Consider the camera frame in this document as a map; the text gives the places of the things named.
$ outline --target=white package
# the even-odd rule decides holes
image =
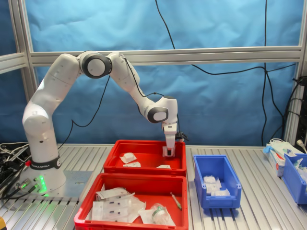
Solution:
[[[211,193],[212,196],[230,196],[228,189],[218,190]]]
[[[131,161],[135,161],[137,158],[134,156],[134,154],[132,152],[127,152],[124,154],[124,156],[119,157],[121,159],[122,162],[124,162],[125,164],[130,163]]]
[[[280,155],[288,155],[289,157],[296,157],[296,154],[302,154],[300,150],[294,148],[289,142],[271,142],[272,148]]]
[[[300,163],[302,162],[302,160],[303,160],[303,158],[297,160],[297,161],[293,164],[296,170],[298,169],[298,167],[299,167]]]
[[[220,179],[218,177],[215,178],[215,184],[216,184],[216,187],[218,187],[218,188],[222,187]]]
[[[171,166],[168,164],[161,164],[160,166],[158,166],[157,168],[162,168],[162,169],[170,169]]]
[[[129,163],[129,164],[124,164],[124,167],[140,167],[141,163],[137,162],[133,162],[133,163]]]
[[[215,177],[214,176],[204,176],[203,182],[205,184],[215,184]]]
[[[113,201],[94,201],[92,220],[133,223],[145,208],[146,203],[132,195]]]
[[[107,199],[115,196],[123,196],[129,194],[129,192],[124,188],[113,188],[105,191],[96,192],[101,200]]]
[[[205,184],[207,187],[207,195],[210,195],[212,192],[219,191],[220,188],[216,184]]]

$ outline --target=perforated metal surface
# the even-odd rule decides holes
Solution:
[[[94,171],[91,183],[103,171],[112,145],[65,145],[60,150],[65,170]],[[192,155],[226,155],[243,192],[238,209],[203,211],[194,185]],[[307,206],[298,206],[283,181],[258,147],[187,146],[189,229],[195,230],[307,230]],[[9,230],[72,230],[78,201],[16,200],[0,209]]]

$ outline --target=black cable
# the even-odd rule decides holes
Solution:
[[[264,46],[267,45],[267,4],[268,1],[265,0],[265,11],[264,11]],[[263,114],[264,114],[264,124],[262,128],[262,133],[261,133],[261,145],[263,146],[263,134],[264,134],[264,129],[265,125],[267,124],[267,115],[265,113],[265,107],[264,107],[264,90],[265,90],[265,82],[266,82],[266,71],[267,71],[267,65],[264,63],[264,83],[263,83],[263,90],[262,90],[262,109],[263,109]]]
[[[100,108],[102,99],[103,99],[103,97],[104,97],[104,95],[105,95],[106,87],[107,87],[107,84],[109,83],[109,80],[110,80],[110,75],[109,75],[109,77],[108,77],[108,79],[107,79],[107,81],[106,81],[106,86],[105,86],[104,92],[102,93],[102,96],[101,96],[101,99],[100,99],[100,102],[99,102],[99,106],[98,106],[98,108],[97,108],[97,110],[96,110],[96,112],[95,112],[93,118],[91,119],[91,121],[90,121],[87,125],[81,126],[81,125],[78,125],[77,123],[75,123],[74,120],[71,120],[71,130],[70,130],[68,136],[66,137],[65,141],[61,144],[60,147],[58,147],[58,149],[60,149],[60,148],[66,143],[66,141],[68,140],[68,138],[70,137],[71,132],[72,132],[72,128],[73,128],[73,125],[74,125],[74,124],[75,124],[76,126],[78,126],[78,127],[83,128],[83,127],[89,126],[89,125],[91,124],[91,122],[94,120],[94,118],[95,118],[95,116],[96,116],[96,114],[98,113],[98,110],[99,110],[99,108]]]
[[[12,197],[13,195],[15,195],[16,193],[18,193],[20,191],[20,188],[15,189],[12,193],[8,194],[5,197],[2,197],[3,200],[9,199],[10,197]]]
[[[8,198],[8,200],[15,200],[15,199],[19,199],[19,198],[24,197],[24,196],[29,195],[29,194],[30,194],[30,192],[27,192],[27,193],[25,193],[25,194],[23,194],[23,195],[20,195],[20,196],[10,197],[10,198]]]
[[[285,120],[284,120],[284,116],[283,116],[282,112],[280,112],[280,110],[278,109],[277,105],[275,104],[275,101],[274,101],[274,95],[273,95],[273,88],[272,88],[271,80],[270,80],[270,77],[269,77],[268,72],[266,71],[265,73],[266,73],[267,78],[268,78],[268,81],[269,81],[269,85],[270,85],[270,89],[271,89],[271,96],[272,96],[272,102],[273,102],[273,105],[274,105],[274,107],[276,108],[276,110],[278,111],[278,113],[280,114],[280,116],[282,117],[282,128],[283,128],[283,129],[282,129],[282,136],[281,136],[281,138],[283,138],[284,128],[285,128]]]
[[[157,6],[157,9],[158,9],[158,12],[160,14],[160,17],[161,19],[163,20],[164,24],[165,24],[165,27],[167,29],[167,32],[168,32],[168,35],[169,35],[169,38],[171,40],[171,43],[172,43],[172,46],[174,49],[175,48],[175,45],[174,45],[174,42],[173,42],[173,39],[172,39],[172,36],[170,34],[170,31],[168,29],[168,26],[162,16],[162,14],[160,13],[160,10],[159,10],[159,6],[158,6],[158,2],[157,0],[155,0],[155,3],[156,3],[156,6]],[[266,0],[265,1],[265,15],[264,15],[264,46],[266,46],[267,44],[267,5],[268,5],[268,1]],[[270,88],[271,88],[271,95],[272,95],[272,102],[274,104],[274,107],[277,109],[278,113],[281,115],[282,117],[282,120],[283,120],[283,130],[284,130],[284,116],[283,114],[280,112],[280,110],[278,109],[278,107],[276,106],[275,104],[275,101],[274,101],[274,98],[273,98],[273,91],[272,91],[272,84],[271,84],[271,81],[270,81],[270,77],[268,75],[268,72],[272,72],[272,71],[276,71],[276,70],[279,70],[279,69],[284,69],[284,68],[287,68],[287,67],[290,67],[290,66],[293,66],[295,64],[291,64],[289,66],[285,66],[285,67],[281,67],[281,68],[277,68],[277,69],[273,69],[273,70],[270,70],[270,71],[267,71],[266,70],[266,63],[264,63],[264,67],[261,67],[261,66],[258,66],[258,67],[253,67],[253,68],[249,68],[249,69],[244,69],[244,70],[240,70],[240,71],[233,71],[233,72],[224,72],[224,73],[210,73],[210,72],[207,72],[205,70],[203,70],[202,68],[196,66],[196,65],[192,65],[193,67],[196,67],[198,68],[199,70],[203,71],[204,73],[207,73],[207,74],[210,74],[210,75],[222,75],[222,74],[232,74],[232,73],[241,73],[241,72],[245,72],[245,71],[249,71],[249,70],[252,70],[252,69],[257,69],[257,68],[260,68],[260,69],[263,69],[264,70],[264,78],[266,79],[266,76],[268,77],[268,80],[269,80],[269,84],[270,84]],[[263,134],[264,134],[264,129],[265,129],[265,125],[266,125],[266,122],[267,122],[267,116],[266,116],[266,113],[265,113],[265,108],[264,108],[264,90],[265,90],[265,81],[264,81],[264,84],[263,84],[263,91],[262,91],[262,108],[263,108],[263,113],[264,113],[264,117],[265,117],[265,121],[264,121],[264,125],[263,125],[263,129],[262,129],[262,134],[261,134],[261,142],[262,142],[262,145],[263,145]]]
[[[293,101],[293,100],[300,100],[300,101],[302,101],[303,99],[300,99],[300,98],[292,98],[291,101]]]
[[[132,75],[133,75],[133,79],[134,79],[134,81],[135,81],[135,84],[136,84],[136,86],[137,86],[137,88],[138,88],[138,91],[139,91],[139,93],[140,93],[140,95],[141,95],[142,97],[147,97],[147,96],[152,95],[152,94],[158,94],[158,95],[164,96],[163,94],[160,94],[160,93],[157,93],[157,92],[152,92],[152,93],[150,93],[150,94],[144,96],[144,95],[141,93],[141,91],[140,91],[140,88],[139,88],[139,86],[138,86],[138,84],[137,84],[137,82],[136,82],[136,79],[135,79],[135,77],[134,77],[134,74],[133,74],[133,72],[132,72],[132,69],[131,69],[131,67],[130,67],[130,65],[129,65],[129,63],[128,63],[128,60],[127,60],[126,58],[125,58],[125,61],[126,61],[128,67],[129,67],[129,69],[130,69],[130,71],[131,71],[131,73],[132,73]],[[180,133],[180,122],[179,122],[179,116],[178,116],[178,114],[177,114],[177,121],[178,121],[178,130],[179,130],[179,133]]]
[[[12,180],[9,182],[9,184],[6,186],[6,188],[3,190],[2,195],[1,195],[1,199],[2,199],[2,200],[6,199],[6,195],[7,195],[7,193],[9,192],[9,190],[11,189],[11,187],[13,186],[13,184],[15,184],[15,183],[19,180],[20,174],[21,174],[21,172],[23,171],[23,169],[24,169],[24,167],[21,167],[21,168],[20,168],[20,170],[19,170],[18,173],[17,173],[17,176],[16,176],[14,179],[12,179]]]
[[[162,20],[163,20],[163,22],[164,22],[164,25],[165,25],[165,27],[166,27],[166,29],[167,29],[167,32],[168,32],[169,38],[171,39],[171,42],[172,42],[173,48],[175,49],[175,46],[174,46],[174,42],[173,42],[173,39],[172,39],[171,33],[169,32],[169,29],[168,29],[168,27],[167,27],[167,24],[166,24],[166,22],[164,21],[164,18],[162,17],[162,14],[160,13],[160,10],[159,10],[159,6],[158,6],[158,2],[157,2],[157,0],[155,0],[155,4],[156,4],[156,6],[157,6],[157,9],[158,9],[159,15],[160,15],[160,17],[162,18]]]
[[[290,107],[291,101],[292,101],[292,100],[296,100],[296,99],[297,99],[297,100],[302,100],[302,99],[299,99],[299,98],[292,98],[292,96],[294,95],[294,93],[295,93],[296,89],[298,88],[298,86],[301,84],[301,81],[302,81],[303,79],[305,79],[305,78],[307,78],[307,77],[306,77],[306,76],[302,76],[302,77],[300,77],[298,80],[295,80],[295,79],[294,79],[294,80],[296,81],[296,86],[293,88],[293,90],[292,90],[292,92],[291,92],[291,95],[290,95],[290,97],[289,97],[289,99],[288,99],[288,102],[287,102],[287,105],[286,105],[286,108],[285,108],[285,111],[284,111],[284,114],[283,114],[283,116],[284,116],[285,119],[287,119],[289,113],[292,113],[292,112],[288,111],[288,110],[289,110],[289,107]],[[271,139],[274,137],[274,135],[278,132],[279,129],[280,129],[280,128],[278,128],[278,129],[274,132],[274,134],[272,135]]]
[[[262,128],[262,133],[261,133],[261,144],[263,146],[263,134],[264,134],[264,129],[265,129],[265,125],[267,124],[267,115],[265,113],[265,108],[264,108],[264,90],[265,90],[265,82],[266,82],[266,75],[264,73],[264,83],[263,83],[263,90],[262,90],[262,109],[263,109],[263,113],[264,113],[264,124],[263,124],[263,128]]]
[[[294,66],[294,65],[296,65],[296,63],[291,64],[291,65],[289,65],[289,66],[284,66],[284,67],[280,67],[280,68],[277,68],[277,69],[272,69],[272,70],[269,70],[269,71],[267,71],[267,72],[273,72],[273,71],[280,70],[280,69],[284,69],[284,68],[287,68],[287,67],[290,67],[290,66]]]
[[[270,140],[272,140],[275,136],[275,134],[279,131],[279,129],[281,129],[283,127],[283,125],[279,126],[279,128],[275,131],[275,133],[271,136]]]
[[[301,117],[301,115],[300,115],[300,114],[297,114],[297,113],[292,112],[292,111],[288,111],[288,113],[295,114],[295,115],[297,115],[298,117]]]

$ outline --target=blue plastic bin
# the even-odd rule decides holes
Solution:
[[[194,156],[197,197],[203,209],[240,207],[241,183],[226,156]],[[203,177],[219,177],[222,188],[228,189],[230,196],[207,195]]]
[[[296,157],[288,157],[285,154],[284,157],[286,161],[284,164],[283,181],[297,204],[307,204],[306,182],[293,165],[297,160],[303,158],[301,164],[307,166],[307,155],[297,154]]]

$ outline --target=white box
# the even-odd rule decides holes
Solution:
[[[277,176],[283,176],[285,163],[284,156],[281,156],[272,149],[269,153],[266,153],[265,155],[268,157],[271,166],[275,169]]]

